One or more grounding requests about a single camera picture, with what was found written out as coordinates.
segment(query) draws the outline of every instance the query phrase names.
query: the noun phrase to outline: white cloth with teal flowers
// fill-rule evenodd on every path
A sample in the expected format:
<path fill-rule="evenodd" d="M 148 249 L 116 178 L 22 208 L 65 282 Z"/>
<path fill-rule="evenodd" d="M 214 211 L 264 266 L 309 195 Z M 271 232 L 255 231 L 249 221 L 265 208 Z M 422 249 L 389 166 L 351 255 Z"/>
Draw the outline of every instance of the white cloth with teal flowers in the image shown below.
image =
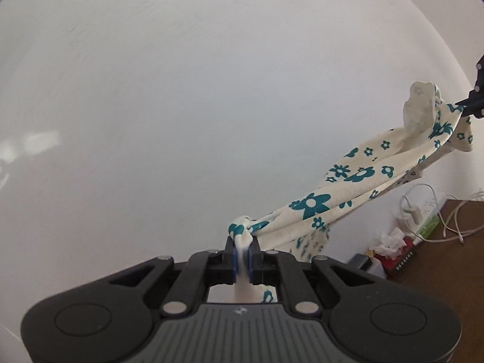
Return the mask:
<path fill-rule="evenodd" d="M 301 198 L 258 220 L 237 218 L 228 228 L 237 250 L 242 254 L 254 235 L 262 250 L 287 251 L 300 261 L 311 261 L 327 243 L 330 223 L 421 177 L 422 170 L 452 150 L 471 151 L 470 117 L 461 118 L 463 109 L 445 103 L 433 83 L 415 82 L 403 107 L 403 127 L 351 149 L 334 163 L 315 190 Z M 262 301 L 264 293 L 264 301 L 268 292 L 272 295 L 273 288 L 251 286 L 244 274 L 239 281 L 236 300 L 240 300 L 240 293 L 245 300 L 250 294 L 254 302 Z"/>

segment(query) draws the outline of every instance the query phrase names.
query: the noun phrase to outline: circular cap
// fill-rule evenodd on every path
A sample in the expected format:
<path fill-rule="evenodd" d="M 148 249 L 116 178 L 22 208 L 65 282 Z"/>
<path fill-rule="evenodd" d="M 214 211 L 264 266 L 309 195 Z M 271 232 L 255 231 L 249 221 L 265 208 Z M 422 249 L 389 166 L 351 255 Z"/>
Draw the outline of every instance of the circular cap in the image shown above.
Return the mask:
<path fill-rule="evenodd" d="M 181 314 L 185 312 L 187 305 L 183 302 L 168 302 L 163 304 L 163 311 L 168 314 Z"/>
<path fill-rule="evenodd" d="M 408 304 L 391 303 L 374 309 L 371 322 L 389 335 L 408 336 L 422 330 L 427 325 L 427 317 L 418 308 Z"/>
<path fill-rule="evenodd" d="M 111 322 L 111 312 L 98 304 L 81 303 L 57 314 L 57 328 L 70 336 L 89 336 L 102 332 Z"/>
<path fill-rule="evenodd" d="M 314 314 L 319 310 L 319 306 L 314 302 L 299 302 L 294 308 L 301 314 Z"/>

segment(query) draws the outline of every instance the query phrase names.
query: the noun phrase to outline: white cable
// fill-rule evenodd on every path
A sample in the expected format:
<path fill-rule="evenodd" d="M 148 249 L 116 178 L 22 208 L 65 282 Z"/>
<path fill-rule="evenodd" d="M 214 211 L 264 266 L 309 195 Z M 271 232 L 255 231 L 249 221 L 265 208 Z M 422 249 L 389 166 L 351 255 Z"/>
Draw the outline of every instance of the white cable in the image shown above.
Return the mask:
<path fill-rule="evenodd" d="M 402 202 L 403 200 L 406 200 L 408 204 L 410 204 L 410 202 L 408 201 L 408 194 L 410 194 L 410 192 L 412 192 L 416 187 L 419 187 L 419 186 L 425 186 L 425 187 L 429 187 L 431 190 L 432 190 L 432 194 L 434 195 L 434 199 L 435 199 L 435 204 L 437 206 L 437 213 L 439 214 L 439 218 L 440 220 L 442 221 L 443 225 L 444 225 L 444 228 L 443 228 L 443 236 L 445 237 L 446 234 L 446 230 L 449 230 L 451 232 L 454 232 L 456 234 L 458 234 L 458 236 L 455 236 L 455 237 L 450 237 L 448 239 L 439 239 L 439 240 L 428 240 L 428 239 L 424 239 L 422 236 L 420 235 L 417 235 L 411 228 L 410 225 L 408 225 L 408 222 L 406 221 L 405 217 L 403 216 L 403 207 L 402 207 Z M 455 199 L 457 199 L 454 195 L 451 195 L 451 194 L 447 194 Z M 416 237 L 418 237 L 419 239 L 423 240 L 423 241 L 427 241 L 429 243 L 441 243 L 441 242 L 445 242 L 445 241 L 452 241 L 452 240 L 457 240 L 459 239 L 461 243 L 464 243 L 464 237 L 467 237 L 467 236 L 470 236 L 470 235 L 473 235 L 474 233 L 484 229 L 484 225 L 481 225 L 480 227 L 478 228 L 475 228 L 475 229 L 469 229 L 469 230 L 466 230 L 466 231 L 461 231 L 459 229 L 459 224 L 457 222 L 457 214 L 459 212 L 459 209 L 461 209 L 461 207 L 463 207 L 467 202 L 471 201 L 471 200 L 478 200 L 478 201 L 482 201 L 484 199 L 484 191 L 481 189 L 480 191 L 476 192 L 475 194 L 472 194 L 470 196 L 469 199 L 466 199 L 466 200 L 463 200 L 461 203 L 459 203 L 456 208 L 449 214 L 448 218 L 447 218 L 447 221 L 444 221 L 444 218 L 442 216 L 442 213 L 440 212 L 440 208 L 439 208 L 439 201 L 437 201 L 437 194 L 435 193 L 435 190 L 433 189 L 433 187 L 429 184 L 425 184 L 425 183 L 419 183 L 419 184 L 415 184 L 413 187 L 411 187 L 406 193 L 405 195 L 403 195 L 401 198 L 400 198 L 400 215 L 402 216 L 402 219 L 405 221 L 405 224 L 407 225 L 408 229 L 412 232 L 413 235 L 415 235 Z M 449 221 L 450 219 L 452 218 L 452 216 L 454 217 L 454 223 L 456 225 L 456 230 L 450 228 L 448 225 L 449 225 Z"/>

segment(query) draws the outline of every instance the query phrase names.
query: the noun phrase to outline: power strip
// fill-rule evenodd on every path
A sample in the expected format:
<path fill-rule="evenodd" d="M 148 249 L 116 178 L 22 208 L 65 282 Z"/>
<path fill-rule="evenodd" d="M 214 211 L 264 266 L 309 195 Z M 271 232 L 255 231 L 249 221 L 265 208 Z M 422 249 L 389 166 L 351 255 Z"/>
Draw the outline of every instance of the power strip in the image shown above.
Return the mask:
<path fill-rule="evenodd" d="M 434 196 L 431 195 L 425 200 L 423 204 L 419 204 L 420 211 L 422 212 L 423 221 L 415 228 L 415 233 L 426 239 L 435 227 L 439 224 L 438 210 L 442 209 L 447 202 L 445 194 L 437 194 L 437 202 Z M 413 244 L 417 245 L 422 241 L 416 237 L 413 240 Z"/>

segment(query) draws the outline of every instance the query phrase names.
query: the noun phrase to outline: silver screw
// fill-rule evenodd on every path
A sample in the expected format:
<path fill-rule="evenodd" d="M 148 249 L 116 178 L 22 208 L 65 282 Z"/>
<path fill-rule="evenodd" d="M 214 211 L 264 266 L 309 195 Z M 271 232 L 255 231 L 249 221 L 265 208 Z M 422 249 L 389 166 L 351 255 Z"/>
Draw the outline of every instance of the silver screw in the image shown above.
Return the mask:
<path fill-rule="evenodd" d="M 294 308 L 301 314 L 314 314 L 319 310 L 319 306 L 314 302 L 299 302 Z"/>
<path fill-rule="evenodd" d="M 181 314 L 187 309 L 187 305 L 183 302 L 168 302 L 163 304 L 163 311 L 168 314 Z"/>

